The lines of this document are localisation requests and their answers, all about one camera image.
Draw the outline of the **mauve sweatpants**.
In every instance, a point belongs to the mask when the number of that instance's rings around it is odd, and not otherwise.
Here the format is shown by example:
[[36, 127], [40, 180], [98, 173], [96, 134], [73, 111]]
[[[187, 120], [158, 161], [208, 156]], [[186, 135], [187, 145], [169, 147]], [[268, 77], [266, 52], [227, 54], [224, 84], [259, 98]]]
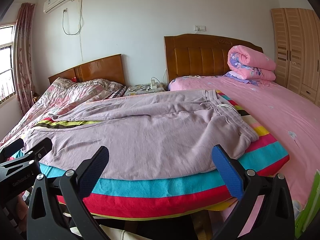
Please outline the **mauve sweatpants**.
[[80, 121], [73, 128], [29, 129], [31, 149], [44, 138], [52, 150], [41, 160], [75, 169], [101, 146], [110, 160], [102, 177], [119, 180], [180, 178], [215, 169], [211, 151], [221, 145], [240, 158], [257, 133], [214, 90], [182, 90], [82, 103], [54, 121]]

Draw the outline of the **green white bag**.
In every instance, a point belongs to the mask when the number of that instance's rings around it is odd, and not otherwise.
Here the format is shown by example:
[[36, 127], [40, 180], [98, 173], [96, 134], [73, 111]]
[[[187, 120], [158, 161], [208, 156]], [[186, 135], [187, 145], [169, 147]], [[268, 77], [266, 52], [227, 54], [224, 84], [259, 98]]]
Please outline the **green white bag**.
[[319, 211], [319, 170], [316, 171], [311, 192], [304, 209], [300, 212], [295, 221], [295, 237], [299, 238]]

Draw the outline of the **window with bars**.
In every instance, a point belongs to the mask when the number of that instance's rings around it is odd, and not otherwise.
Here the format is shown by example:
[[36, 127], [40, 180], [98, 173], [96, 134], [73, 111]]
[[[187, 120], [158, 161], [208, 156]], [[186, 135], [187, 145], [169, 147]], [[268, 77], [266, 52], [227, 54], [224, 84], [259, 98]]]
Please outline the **window with bars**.
[[12, 50], [14, 43], [14, 24], [1, 25], [0, 30], [0, 102], [15, 95]]

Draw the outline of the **rainbow striped blanket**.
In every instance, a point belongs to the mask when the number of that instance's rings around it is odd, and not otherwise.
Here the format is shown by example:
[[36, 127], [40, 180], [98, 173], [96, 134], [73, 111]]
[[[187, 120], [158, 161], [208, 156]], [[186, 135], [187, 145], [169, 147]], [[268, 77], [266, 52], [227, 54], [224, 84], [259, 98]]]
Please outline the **rainbow striped blanket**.
[[[220, 91], [214, 91], [236, 109], [259, 137], [237, 158], [240, 163], [244, 168], [251, 168], [262, 176], [278, 172], [290, 158], [285, 148], [234, 101]], [[81, 125], [80, 121], [54, 121], [53, 116], [55, 115], [48, 116], [34, 127], [73, 128]], [[60, 176], [66, 171], [42, 162], [40, 167], [49, 177]], [[229, 197], [228, 190], [215, 168], [209, 172], [180, 178], [154, 180], [107, 179], [101, 175], [85, 203], [89, 211], [96, 215], [147, 220], [189, 213], [224, 202]]]

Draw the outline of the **floral patterned quilt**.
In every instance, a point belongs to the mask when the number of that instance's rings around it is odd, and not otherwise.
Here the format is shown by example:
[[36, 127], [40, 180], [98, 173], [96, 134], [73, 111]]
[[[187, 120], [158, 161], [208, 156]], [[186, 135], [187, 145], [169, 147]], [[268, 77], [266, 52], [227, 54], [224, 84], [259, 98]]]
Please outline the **floral patterned quilt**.
[[124, 95], [126, 86], [106, 79], [73, 82], [58, 77], [27, 111], [19, 123], [1, 140], [1, 148], [22, 137], [50, 115], [67, 113], [76, 106]]

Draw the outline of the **pink bed sheet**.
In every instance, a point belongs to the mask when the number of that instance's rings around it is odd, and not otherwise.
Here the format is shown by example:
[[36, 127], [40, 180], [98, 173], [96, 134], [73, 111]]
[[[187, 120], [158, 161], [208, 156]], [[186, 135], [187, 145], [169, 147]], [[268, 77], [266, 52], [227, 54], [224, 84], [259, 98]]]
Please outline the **pink bed sheet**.
[[305, 206], [319, 170], [319, 107], [274, 83], [252, 85], [226, 76], [178, 77], [170, 91], [218, 89], [262, 124], [287, 150], [281, 168], [291, 197]]

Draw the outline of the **floral red curtain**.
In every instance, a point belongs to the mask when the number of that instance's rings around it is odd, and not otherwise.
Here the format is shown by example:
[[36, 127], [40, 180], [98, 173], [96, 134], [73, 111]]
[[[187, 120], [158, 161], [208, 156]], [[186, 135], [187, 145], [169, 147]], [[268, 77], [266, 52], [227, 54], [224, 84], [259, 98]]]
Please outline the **floral red curtain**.
[[13, 41], [14, 83], [23, 115], [33, 106], [35, 86], [31, 67], [31, 31], [35, 4], [23, 3], [18, 11]]

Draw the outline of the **left bed wooden headboard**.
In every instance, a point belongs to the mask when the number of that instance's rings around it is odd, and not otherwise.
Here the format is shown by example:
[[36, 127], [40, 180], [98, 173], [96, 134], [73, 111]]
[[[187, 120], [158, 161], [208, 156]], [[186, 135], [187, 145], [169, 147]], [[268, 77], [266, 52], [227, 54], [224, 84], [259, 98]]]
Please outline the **left bed wooden headboard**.
[[57, 73], [48, 78], [52, 84], [58, 77], [85, 82], [94, 79], [106, 79], [125, 85], [125, 76], [121, 54], [103, 57], [97, 60], [80, 64]]

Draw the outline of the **bed wooden headboard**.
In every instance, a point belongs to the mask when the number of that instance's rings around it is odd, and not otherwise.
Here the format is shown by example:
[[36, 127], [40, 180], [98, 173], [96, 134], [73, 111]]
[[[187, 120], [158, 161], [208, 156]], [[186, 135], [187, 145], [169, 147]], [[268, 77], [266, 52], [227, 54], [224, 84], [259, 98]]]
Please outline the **bed wooden headboard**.
[[165, 36], [164, 45], [168, 82], [189, 75], [226, 74], [229, 71], [228, 52], [236, 45], [263, 52], [261, 47], [248, 41], [203, 34]]
[[97, 60], [80, 64], [57, 73], [48, 78], [52, 84], [58, 77], [85, 82], [94, 79], [106, 79], [125, 85], [125, 76], [121, 54], [103, 57]]

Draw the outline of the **nightstand with floral cover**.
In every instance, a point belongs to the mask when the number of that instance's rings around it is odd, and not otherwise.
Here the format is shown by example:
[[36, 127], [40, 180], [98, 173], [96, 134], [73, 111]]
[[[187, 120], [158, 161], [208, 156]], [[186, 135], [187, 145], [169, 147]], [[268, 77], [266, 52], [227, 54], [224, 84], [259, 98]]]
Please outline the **nightstand with floral cover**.
[[156, 82], [154, 86], [152, 86], [150, 83], [130, 86], [126, 90], [124, 96], [152, 94], [152, 93], [159, 93], [159, 92], [165, 92], [165, 89], [160, 83]]

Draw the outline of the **rolled pink floral quilt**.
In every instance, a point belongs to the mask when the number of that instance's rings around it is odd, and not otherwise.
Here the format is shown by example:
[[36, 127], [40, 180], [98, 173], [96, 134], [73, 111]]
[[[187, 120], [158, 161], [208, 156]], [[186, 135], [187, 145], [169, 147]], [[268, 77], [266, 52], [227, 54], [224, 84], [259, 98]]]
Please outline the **rolled pink floral quilt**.
[[233, 46], [227, 55], [229, 71], [226, 77], [236, 81], [259, 85], [276, 79], [276, 63], [257, 50], [246, 46]]

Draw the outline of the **white power strip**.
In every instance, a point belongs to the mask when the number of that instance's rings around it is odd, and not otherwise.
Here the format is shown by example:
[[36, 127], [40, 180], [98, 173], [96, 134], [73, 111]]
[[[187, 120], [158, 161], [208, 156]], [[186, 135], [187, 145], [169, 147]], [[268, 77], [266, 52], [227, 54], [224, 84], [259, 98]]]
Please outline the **white power strip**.
[[153, 90], [157, 89], [157, 82], [154, 79], [151, 79], [150, 87]]

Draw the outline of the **right bed wooden headboard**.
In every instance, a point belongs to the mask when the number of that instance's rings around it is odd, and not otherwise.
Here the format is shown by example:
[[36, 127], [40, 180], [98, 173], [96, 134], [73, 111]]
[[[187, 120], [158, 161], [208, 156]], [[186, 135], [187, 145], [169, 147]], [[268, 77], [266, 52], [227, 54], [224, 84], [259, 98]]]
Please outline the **right bed wooden headboard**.
[[165, 36], [164, 45], [168, 82], [189, 75], [226, 74], [229, 71], [228, 52], [236, 45], [263, 52], [261, 47], [248, 41], [203, 34]]

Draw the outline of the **light wooden wardrobe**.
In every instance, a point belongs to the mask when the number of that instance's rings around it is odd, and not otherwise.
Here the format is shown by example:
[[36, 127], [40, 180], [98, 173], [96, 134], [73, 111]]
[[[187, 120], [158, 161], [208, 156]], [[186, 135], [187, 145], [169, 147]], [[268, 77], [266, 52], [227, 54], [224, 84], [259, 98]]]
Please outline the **light wooden wardrobe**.
[[302, 8], [271, 9], [276, 83], [319, 106], [319, 18]]

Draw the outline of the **white wall outlet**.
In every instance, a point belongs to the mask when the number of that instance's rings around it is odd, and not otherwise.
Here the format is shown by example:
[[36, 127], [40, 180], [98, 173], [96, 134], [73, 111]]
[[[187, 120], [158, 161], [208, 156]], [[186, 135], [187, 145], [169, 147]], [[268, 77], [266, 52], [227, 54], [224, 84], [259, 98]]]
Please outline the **white wall outlet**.
[[198, 32], [198, 31], [206, 31], [206, 26], [205, 25], [194, 25], [194, 30], [196, 32]]

